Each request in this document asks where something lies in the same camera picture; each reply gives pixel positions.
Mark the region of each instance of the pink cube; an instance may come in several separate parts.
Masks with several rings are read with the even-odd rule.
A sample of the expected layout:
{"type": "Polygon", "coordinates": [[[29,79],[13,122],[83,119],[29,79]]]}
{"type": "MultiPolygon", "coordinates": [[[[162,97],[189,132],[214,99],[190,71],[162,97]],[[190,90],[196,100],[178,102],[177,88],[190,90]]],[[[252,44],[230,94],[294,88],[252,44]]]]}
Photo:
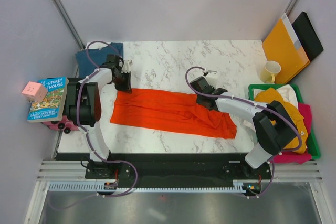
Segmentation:
{"type": "Polygon", "coordinates": [[[28,82],[27,86],[22,91],[29,101],[42,102],[44,97],[46,97],[48,90],[41,83],[28,82]]]}

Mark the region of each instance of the yellow cloth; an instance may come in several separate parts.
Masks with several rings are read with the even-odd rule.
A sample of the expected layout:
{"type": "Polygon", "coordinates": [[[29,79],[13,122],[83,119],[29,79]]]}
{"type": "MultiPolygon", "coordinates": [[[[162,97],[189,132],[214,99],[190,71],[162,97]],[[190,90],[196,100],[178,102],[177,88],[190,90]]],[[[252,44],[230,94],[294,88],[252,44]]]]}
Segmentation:
{"type": "MultiPolygon", "coordinates": [[[[279,94],[279,92],[274,88],[269,88],[259,93],[255,98],[256,102],[271,103],[274,100],[280,102],[283,105],[290,118],[293,120],[293,123],[298,128],[299,133],[301,134],[303,132],[303,134],[301,134],[302,146],[295,152],[300,154],[304,153],[306,151],[306,140],[308,137],[308,132],[303,122],[304,117],[300,114],[299,110],[289,102],[285,102],[281,94],[279,94]]],[[[299,139],[298,137],[295,137],[288,145],[286,145],[285,149],[295,148],[298,147],[298,145],[299,139]]]]}

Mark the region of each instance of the green plastic tray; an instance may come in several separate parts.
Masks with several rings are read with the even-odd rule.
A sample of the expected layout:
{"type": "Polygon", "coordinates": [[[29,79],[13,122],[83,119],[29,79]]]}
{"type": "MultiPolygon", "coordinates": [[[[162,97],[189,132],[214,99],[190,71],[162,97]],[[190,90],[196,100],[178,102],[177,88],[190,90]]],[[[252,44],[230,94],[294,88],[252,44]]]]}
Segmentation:
{"type": "MultiPolygon", "coordinates": [[[[302,99],[302,95],[301,95],[300,90],[299,90],[299,87],[295,84],[290,84],[290,85],[294,89],[298,101],[301,102],[301,103],[304,103],[303,99],[302,99]]],[[[268,88],[278,89],[282,86],[283,86],[283,84],[251,84],[251,85],[248,86],[248,98],[250,100],[254,99],[253,98],[253,95],[254,95],[253,89],[262,89],[262,90],[266,90],[268,88]]],[[[319,145],[317,143],[313,128],[311,128],[310,134],[307,138],[307,147],[308,147],[308,153],[311,155],[311,158],[318,159],[318,158],[321,157],[319,145]]]]}

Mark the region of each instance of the book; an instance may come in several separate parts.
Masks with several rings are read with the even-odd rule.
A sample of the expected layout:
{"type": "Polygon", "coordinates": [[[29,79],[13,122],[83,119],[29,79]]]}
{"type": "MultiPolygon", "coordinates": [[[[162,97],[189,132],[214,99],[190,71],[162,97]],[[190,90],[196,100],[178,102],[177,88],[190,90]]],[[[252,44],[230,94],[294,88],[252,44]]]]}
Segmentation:
{"type": "Polygon", "coordinates": [[[28,122],[60,121],[63,116],[68,82],[66,77],[39,80],[38,83],[43,84],[48,93],[42,102],[31,104],[28,122]]]}
{"type": "Polygon", "coordinates": [[[307,13],[301,14],[293,22],[293,29],[298,36],[310,62],[323,52],[323,46],[311,24],[307,13]]]}
{"type": "Polygon", "coordinates": [[[267,60],[281,65],[281,71],[275,78],[276,84],[288,83],[310,63],[286,13],[264,40],[263,49],[267,60]]]}

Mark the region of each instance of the black cable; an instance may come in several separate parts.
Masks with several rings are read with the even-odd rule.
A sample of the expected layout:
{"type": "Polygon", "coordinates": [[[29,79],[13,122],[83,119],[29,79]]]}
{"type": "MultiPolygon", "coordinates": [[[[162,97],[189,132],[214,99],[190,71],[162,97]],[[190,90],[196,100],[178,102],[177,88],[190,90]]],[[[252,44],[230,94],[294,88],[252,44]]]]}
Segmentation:
{"type": "Polygon", "coordinates": [[[121,66],[121,69],[124,67],[124,65],[125,65],[125,62],[124,62],[124,59],[123,58],[121,58],[121,57],[119,57],[119,61],[121,60],[121,62],[122,62],[122,66],[121,66]]]}
{"type": "Polygon", "coordinates": [[[87,158],[87,156],[82,156],[82,158],[80,159],[80,165],[87,169],[88,167],[83,164],[83,157],[87,158]]]}

